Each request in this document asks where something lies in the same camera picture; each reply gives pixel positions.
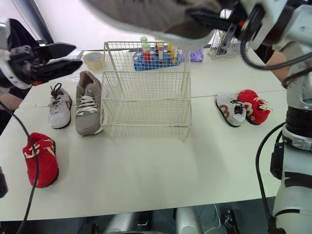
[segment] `person's arm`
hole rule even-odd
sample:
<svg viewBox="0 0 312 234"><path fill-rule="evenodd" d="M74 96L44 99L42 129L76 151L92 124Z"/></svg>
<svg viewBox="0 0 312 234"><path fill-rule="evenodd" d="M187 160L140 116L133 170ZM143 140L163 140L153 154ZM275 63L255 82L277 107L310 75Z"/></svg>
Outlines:
<svg viewBox="0 0 312 234"><path fill-rule="evenodd" d="M272 57L267 62L267 65L275 65L282 62L286 62L286 57L278 52L274 51ZM289 67L284 67L279 70L272 70L272 73L279 79L280 82L282 82L287 76L288 76Z"/></svg>
<svg viewBox="0 0 312 234"><path fill-rule="evenodd" d="M21 102L23 101L23 99L14 96L12 94L2 94L0 95L0 101L10 110L14 111L16 110Z"/></svg>

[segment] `wire rack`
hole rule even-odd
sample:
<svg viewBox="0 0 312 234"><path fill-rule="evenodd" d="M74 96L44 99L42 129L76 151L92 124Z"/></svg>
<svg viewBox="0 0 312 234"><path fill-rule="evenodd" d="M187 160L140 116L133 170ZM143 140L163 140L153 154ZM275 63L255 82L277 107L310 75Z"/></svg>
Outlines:
<svg viewBox="0 0 312 234"><path fill-rule="evenodd" d="M189 72L104 72L101 125L115 137L175 137L191 126Z"/></svg>
<svg viewBox="0 0 312 234"><path fill-rule="evenodd" d="M187 71L190 65L189 53L186 55L185 62L181 62L181 55L182 50L159 41L109 41L104 44L107 71Z"/></svg>
<svg viewBox="0 0 312 234"><path fill-rule="evenodd" d="M227 47L226 54L220 54L220 47L223 43L223 40L226 36L226 32L221 30L216 30L213 37L213 43L211 44L210 51L208 55L212 59L219 58L233 58L240 55L240 41L236 38L232 38L229 46Z"/></svg>

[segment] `red shoe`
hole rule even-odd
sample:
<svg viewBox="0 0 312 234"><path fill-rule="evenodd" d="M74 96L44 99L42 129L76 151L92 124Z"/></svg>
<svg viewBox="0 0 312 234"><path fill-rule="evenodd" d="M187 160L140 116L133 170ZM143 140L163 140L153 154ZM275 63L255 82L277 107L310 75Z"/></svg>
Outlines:
<svg viewBox="0 0 312 234"><path fill-rule="evenodd" d="M44 188L52 184L59 175L58 162L55 157L55 142L44 134L32 133L30 135L37 151L39 161L39 175L36 188ZM30 141L23 148L27 164L29 182L33 186L36 176L36 159Z"/></svg>
<svg viewBox="0 0 312 234"><path fill-rule="evenodd" d="M263 123L271 112L268 103L260 99L253 90L241 91L237 99L244 103L247 111L246 119L251 124L259 125Z"/></svg>

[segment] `purple box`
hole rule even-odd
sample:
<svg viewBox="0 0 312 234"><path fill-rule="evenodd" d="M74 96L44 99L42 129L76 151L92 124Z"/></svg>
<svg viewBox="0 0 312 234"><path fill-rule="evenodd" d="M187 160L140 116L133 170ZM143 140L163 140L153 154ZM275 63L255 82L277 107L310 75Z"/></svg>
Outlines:
<svg viewBox="0 0 312 234"><path fill-rule="evenodd" d="M183 51L181 62L185 61L186 52ZM190 51L191 62L202 62L204 59L204 49Z"/></svg>

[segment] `sneaker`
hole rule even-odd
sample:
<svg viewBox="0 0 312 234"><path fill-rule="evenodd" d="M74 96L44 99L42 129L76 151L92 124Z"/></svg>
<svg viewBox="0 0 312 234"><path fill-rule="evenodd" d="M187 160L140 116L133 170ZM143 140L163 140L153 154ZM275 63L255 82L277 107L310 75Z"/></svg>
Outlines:
<svg viewBox="0 0 312 234"><path fill-rule="evenodd" d="M54 129L65 128L70 124L70 109L73 101L68 92L62 88L61 83L56 84L54 88L51 87L51 90L49 125Z"/></svg>
<svg viewBox="0 0 312 234"><path fill-rule="evenodd" d="M224 120L231 127L239 127L244 122L246 109L244 104L237 100L236 95L218 95L215 103Z"/></svg>
<svg viewBox="0 0 312 234"><path fill-rule="evenodd" d="M247 111L246 119L249 123L259 125L263 123L271 112L269 104L259 98L253 90L243 90L238 94L237 99L244 103Z"/></svg>
<svg viewBox="0 0 312 234"><path fill-rule="evenodd" d="M58 162L55 157L55 142L44 134L32 133L30 138L35 146L39 161L39 175L36 188L51 185L59 175ZM33 186L36 177L36 159L30 141L23 148L30 184Z"/></svg>
<svg viewBox="0 0 312 234"><path fill-rule="evenodd" d="M81 137L97 134L100 125L101 83L89 71L80 73L76 92L76 131Z"/></svg>

